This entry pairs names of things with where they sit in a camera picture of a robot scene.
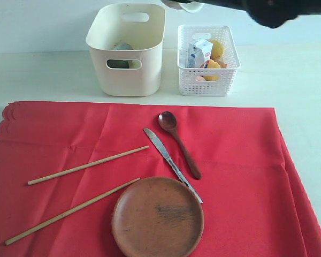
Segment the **wooden spoon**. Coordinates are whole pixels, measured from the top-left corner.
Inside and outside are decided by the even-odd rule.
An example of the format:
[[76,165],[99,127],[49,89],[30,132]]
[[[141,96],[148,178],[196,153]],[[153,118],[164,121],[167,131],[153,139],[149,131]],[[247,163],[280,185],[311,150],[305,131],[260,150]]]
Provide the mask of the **wooden spoon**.
[[179,144],[179,146],[184,154],[184,157],[188,163],[188,166],[189,166],[192,174],[194,175],[194,177],[196,179],[201,179],[202,175],[201,175],[195,161],[191,157],[187,148],[182,143],[180,137],[178,136],[177,120],[176,120],[175,115],[169,111],[164,111],[158,116],[158,123],[162,129],[164,129],[166,132],[168,132],[170,135],[172,135],[175,138],[175,140]]

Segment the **red cloth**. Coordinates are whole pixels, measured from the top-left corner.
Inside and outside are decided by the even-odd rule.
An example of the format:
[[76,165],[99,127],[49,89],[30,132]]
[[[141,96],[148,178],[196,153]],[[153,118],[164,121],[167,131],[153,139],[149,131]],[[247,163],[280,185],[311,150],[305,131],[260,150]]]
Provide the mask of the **red cloth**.
[[[195,180],[177,143],[157,125],[162,111],[203,177]],[[202,239],[190,255],[321,257],[321,230],[272,108],[15,102],[0,124],[0,256],[123,256],[111,218],[120,190],[9,246],[3,242],[136,177],[174,172],[143,132],[155,131],[203,199]],[[86,170],[29,180],[144,145]]]

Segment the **white wall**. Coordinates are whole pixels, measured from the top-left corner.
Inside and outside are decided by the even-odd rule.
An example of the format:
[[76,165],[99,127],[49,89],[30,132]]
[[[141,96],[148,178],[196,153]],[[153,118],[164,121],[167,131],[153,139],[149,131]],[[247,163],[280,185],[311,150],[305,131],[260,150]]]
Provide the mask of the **white wall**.
[[[85,37],[96,13],[114,2],[133,1],[0,0],[0,53],[87,50]],[[163,5],[160,0],[138,2]],[[205,5],[194,14],[166,9],[166,48],[176,47],[177,27],[181,24],[228,25],[238,45],[321,41],[321,16],[300,17],[269,29],[243,11],[218,6]]]

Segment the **white mesh basket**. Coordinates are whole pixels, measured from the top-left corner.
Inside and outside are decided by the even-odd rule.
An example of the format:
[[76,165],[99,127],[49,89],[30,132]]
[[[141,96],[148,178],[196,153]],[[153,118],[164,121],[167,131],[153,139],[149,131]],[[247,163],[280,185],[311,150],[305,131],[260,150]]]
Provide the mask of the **white mesh basket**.
[[[186,68],[189,43],[195,39],[215,39],[224,46],[221,60],[227,69],[192,69]],[[177,65],[182,95],[226,96],[232,87],[237,69],[240,67],[231,30],[223,25],[181,25],[178,27]],[[198,81],[197,76],[214,75],[218,80]]]

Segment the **spoon handle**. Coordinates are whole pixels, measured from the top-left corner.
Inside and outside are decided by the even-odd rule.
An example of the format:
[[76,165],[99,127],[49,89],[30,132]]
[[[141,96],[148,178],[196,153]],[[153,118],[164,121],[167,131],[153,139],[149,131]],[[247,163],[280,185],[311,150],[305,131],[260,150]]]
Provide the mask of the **spoon handle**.
[[184,144],[182,143],[182,140],[180,139],[180,137],[178,136],[177,133],[173,133],[172,134],[173,137],[176,139],[177,143],[179,144],[183,155],[188,163],[188,166],[190,168],[190,171],[192,172],[192,174],[194,175],[194,177],[196,179],[201,179],[202,175],[200,173],[200,170],[198,169],[196,162],[194,161],[194,159],[192,158],[192,156],[190,155],[189,151],[187,150],[187,148],[184,146]]

